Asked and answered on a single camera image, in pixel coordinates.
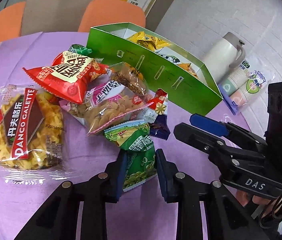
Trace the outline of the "right hand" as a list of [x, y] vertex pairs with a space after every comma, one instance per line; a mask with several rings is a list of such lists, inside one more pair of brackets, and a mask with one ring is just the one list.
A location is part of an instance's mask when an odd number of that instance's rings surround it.
[[[270, 200], [268, 200], [268, 199], [264, 199], [264, 198], [261, 198], [261, 197], [258, 197], [258, 196], [252, 196], [251, 197], [249, 194], [247, 194], [246, 192], [241, 191], [241, 190], [236, 191], [236, 199], [241, 203], [242, 206], [246, 206], [250, 200], [252, 200], [252, 202], [254, 204], [257, 204], [257, 205], [266, 206], [267, 204], [270, 203]], [[267, 207], [266, 211], [264, 212], [265, 215], [267, 215], [268, 213], [270, 213], [272, 211], [273, 206], [275, 205], [276, 202], [277, 202], [277, 199], [274, 200], [272, 202], [272, 204], [270, 204]]]

